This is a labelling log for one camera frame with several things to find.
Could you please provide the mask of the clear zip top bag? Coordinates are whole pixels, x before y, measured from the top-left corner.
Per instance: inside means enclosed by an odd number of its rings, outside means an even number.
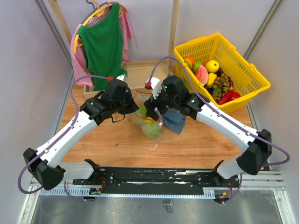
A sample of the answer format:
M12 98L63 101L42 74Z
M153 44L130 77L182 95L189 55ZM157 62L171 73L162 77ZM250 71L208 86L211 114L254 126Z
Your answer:
M131 114L131 121L139 127L148 139L159 140L163 125L162 117L158 111L158 121L148 117L146 115L147 109L144 106L145 101L148 100L151 95L151 91L146 89L135 89L133 91L133 100L139 109Z

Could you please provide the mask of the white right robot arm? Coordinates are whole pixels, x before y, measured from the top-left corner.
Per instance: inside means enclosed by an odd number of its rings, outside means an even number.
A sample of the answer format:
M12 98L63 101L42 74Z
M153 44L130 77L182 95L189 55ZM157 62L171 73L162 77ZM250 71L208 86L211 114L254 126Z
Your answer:
M271 133L265 129L257 131L230 117L206 97L190 94L183 81L177 76L169 76L163 81L150 78L146 88L152 89L151 97L145 101L146 115L157 120L168 110L175 109L183 115L202 122L230 139L241 154L220 161L212 170L210 179L218 187L225 185L229 178L247 173L257 175L272 153Z

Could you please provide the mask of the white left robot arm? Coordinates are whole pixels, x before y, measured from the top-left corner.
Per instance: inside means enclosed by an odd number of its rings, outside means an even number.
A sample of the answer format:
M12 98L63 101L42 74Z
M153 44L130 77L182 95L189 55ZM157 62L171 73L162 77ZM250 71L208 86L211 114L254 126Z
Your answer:
M77 107L75 116L54 137L37 149L25 150L25 169L43 189L53 189L72 179L84 179L91 185L100 180L94 163L62 163L61 159L87 133L106 119L113 119L113 114L125 116L138 110L125 78L125 75L109 77L106 89Z

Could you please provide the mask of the green cabbage toy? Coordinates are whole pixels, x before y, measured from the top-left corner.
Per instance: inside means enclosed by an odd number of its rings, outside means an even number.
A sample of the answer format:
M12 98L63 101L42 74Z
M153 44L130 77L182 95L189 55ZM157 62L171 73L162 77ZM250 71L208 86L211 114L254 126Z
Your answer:
M140 105L139 110L137 110L135 112L135 116L140 119L146 119L147 118L146 112L147 112L147 110L146 110L145 106Z
M158 139L160 137L160 125L158 122L144 124L142 132L149 139Z

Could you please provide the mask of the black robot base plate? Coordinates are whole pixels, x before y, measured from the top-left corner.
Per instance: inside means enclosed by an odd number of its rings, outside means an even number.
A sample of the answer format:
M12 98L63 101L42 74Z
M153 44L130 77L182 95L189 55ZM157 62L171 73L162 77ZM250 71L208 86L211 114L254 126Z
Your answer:
M89 179L75 179L72 183L104 184L104 193L137 196L197 196L204 193L204 188L229 189L239 185L237 176L224 180L211 169L124 167L100 167Z

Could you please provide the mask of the red chili pepper toy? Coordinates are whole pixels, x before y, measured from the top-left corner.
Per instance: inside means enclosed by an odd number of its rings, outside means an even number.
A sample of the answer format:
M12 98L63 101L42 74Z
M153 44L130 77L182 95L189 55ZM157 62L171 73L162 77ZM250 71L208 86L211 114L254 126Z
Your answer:
M232 96L233 92L234 92L233 90L228 91L220 100L217 101L217 104L222 105L222 104L225 104L226 102L228 102L228 100Z

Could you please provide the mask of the yellow banana toy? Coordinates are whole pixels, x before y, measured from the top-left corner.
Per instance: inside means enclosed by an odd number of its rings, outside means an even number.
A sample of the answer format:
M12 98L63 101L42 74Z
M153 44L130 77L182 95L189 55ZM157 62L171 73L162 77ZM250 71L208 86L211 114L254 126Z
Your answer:
M146 117L145 119L144 119L144 123L145 124L151 124L151 123L153 123L155 120L154 119L152 119L152 118L150 118L150 117Z

